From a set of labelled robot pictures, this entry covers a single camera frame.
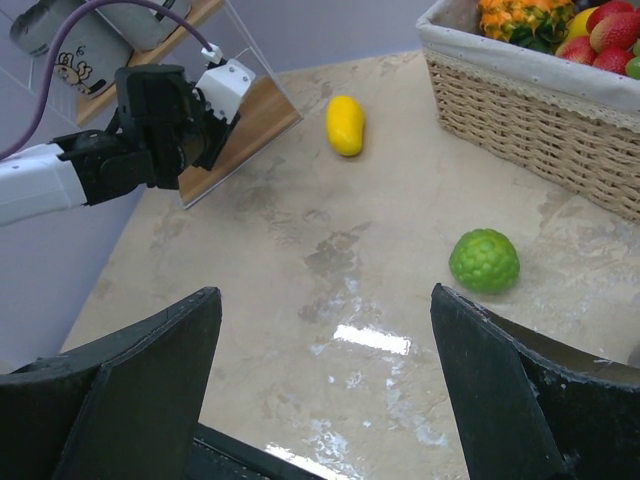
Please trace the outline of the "woven fruit basket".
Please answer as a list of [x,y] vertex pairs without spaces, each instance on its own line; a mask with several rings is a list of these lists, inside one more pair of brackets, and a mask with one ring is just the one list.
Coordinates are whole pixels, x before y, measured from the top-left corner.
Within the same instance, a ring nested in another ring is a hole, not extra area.
[[639,80],[485,37],[478,1],[416,27],[441,126],[620,216],[639,218]]

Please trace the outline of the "pineapple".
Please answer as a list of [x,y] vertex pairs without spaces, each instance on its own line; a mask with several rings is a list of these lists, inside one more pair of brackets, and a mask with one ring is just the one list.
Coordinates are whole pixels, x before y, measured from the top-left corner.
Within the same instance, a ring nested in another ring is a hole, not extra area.
[[541,53],[554,53],[568,35],[569,0],[481,0],[479,28],[490,39]]

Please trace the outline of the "yellow mango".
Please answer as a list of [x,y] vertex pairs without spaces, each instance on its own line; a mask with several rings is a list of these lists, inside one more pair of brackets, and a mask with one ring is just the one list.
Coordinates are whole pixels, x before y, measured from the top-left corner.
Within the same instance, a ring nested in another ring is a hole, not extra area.
[[325,116],[327,140],[331,148],[344,157],[358,155],[363,147],[365,116],[360,104],[352,97],[333,97]]

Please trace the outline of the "red apples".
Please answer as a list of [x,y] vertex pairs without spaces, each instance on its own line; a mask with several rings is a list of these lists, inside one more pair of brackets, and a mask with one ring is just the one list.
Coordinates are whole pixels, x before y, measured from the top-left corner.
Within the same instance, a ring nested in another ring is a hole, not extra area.
[[567,39],[555,56],[628,77],[625,65],[639,41],[639,9],[625,1],[610,1],[592,10],[578,25],[582,35]]

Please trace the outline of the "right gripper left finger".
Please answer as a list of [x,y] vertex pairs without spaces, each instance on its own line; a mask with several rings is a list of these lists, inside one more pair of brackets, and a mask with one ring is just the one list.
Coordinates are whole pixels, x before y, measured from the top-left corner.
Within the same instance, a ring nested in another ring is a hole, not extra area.
[[221,320],[205,287],[2,375],[2,478],[184,478]]

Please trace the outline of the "green grapes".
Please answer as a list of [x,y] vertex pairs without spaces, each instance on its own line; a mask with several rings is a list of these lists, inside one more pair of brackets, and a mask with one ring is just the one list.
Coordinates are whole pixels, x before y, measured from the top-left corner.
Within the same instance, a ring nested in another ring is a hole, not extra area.
[[632,48],[632,58],[625,65],[625,74],[632,79],[640,79],[640,41]]

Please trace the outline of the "green bumpy citrus fruit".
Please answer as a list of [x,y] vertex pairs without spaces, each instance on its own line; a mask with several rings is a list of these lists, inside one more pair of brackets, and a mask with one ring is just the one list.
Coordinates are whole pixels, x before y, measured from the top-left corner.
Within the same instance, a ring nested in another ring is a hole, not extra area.
[[513,287],[520,274],[520,259],[513,243],[493,229],[464,233],[448,260],[453,278],[479,294],[500,294]]

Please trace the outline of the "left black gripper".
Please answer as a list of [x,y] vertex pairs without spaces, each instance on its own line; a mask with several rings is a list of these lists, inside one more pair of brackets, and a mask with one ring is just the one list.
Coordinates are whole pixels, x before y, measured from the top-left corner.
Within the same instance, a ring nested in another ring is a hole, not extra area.
[[189,168],[211,171],[240,120],[216,116],[202,88],[177,65],[123,67],[115,74],[117,139],[113,184],[177,190]]

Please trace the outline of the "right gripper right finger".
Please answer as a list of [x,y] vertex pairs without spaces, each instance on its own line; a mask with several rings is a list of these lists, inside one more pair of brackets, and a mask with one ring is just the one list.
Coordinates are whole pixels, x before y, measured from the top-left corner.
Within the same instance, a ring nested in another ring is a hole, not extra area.
[[430,315],[470,478],[638,478],[638,369],[441,284]]

